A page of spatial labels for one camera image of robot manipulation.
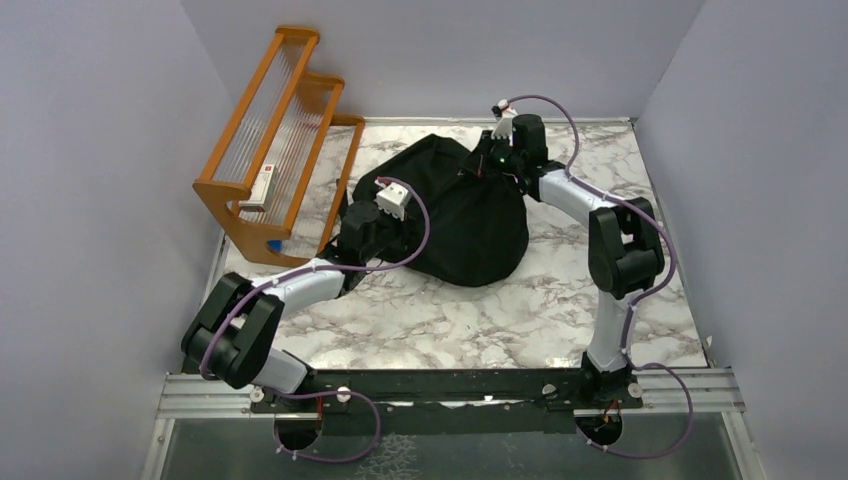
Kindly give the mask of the orange wooden rack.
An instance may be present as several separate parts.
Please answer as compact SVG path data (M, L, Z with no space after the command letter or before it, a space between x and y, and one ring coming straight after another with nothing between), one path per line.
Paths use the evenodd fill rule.
M366 121L337 108L345 87L310 70L318 31L279 26L193 189L251 262L295 267L330 240ZM263 164L278 168L266 212L244 212ZM283 249L268 248L282 240Z

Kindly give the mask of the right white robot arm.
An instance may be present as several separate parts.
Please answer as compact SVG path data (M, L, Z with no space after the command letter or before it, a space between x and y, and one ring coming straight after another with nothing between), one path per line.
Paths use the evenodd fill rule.
M553 207L588 230L588 269L599 291L594 333L584 352L579 398L600 407L630 382L635 306L665 268L653 206L615 198L550 159L546 127L535 114L501 113L472 158L506 177L522 195Z

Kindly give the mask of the black backpack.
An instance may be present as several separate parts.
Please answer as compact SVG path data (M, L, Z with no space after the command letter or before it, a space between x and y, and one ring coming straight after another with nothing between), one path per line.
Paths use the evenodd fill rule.
M512 178L479 164L477 153L458 141L429 134L363 174L352 198L371 200L378 177L397 178L420 196L408 205L405 239L379 259L398 263L422 241L427 244L409 268L463 287L508 278L529 243L523 196Z

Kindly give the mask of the small white red box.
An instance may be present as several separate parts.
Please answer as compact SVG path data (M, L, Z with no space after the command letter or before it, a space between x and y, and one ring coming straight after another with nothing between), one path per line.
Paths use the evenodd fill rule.
M244 212L266 212L272 203L278 168L275 164L266 163L260 168L247 200L239 203L239 209Z

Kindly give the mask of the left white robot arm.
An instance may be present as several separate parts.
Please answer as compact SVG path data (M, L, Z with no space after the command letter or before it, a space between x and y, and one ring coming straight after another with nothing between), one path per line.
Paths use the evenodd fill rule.
M273 348L280 321L351 292L373 272L369 261L407 239L414 221L404 200L357 201L335 239L303 266L259 284L237 273L222 276L184 334L182 352L207 380L274 389L288 409L306 408L314 397L311 368Z

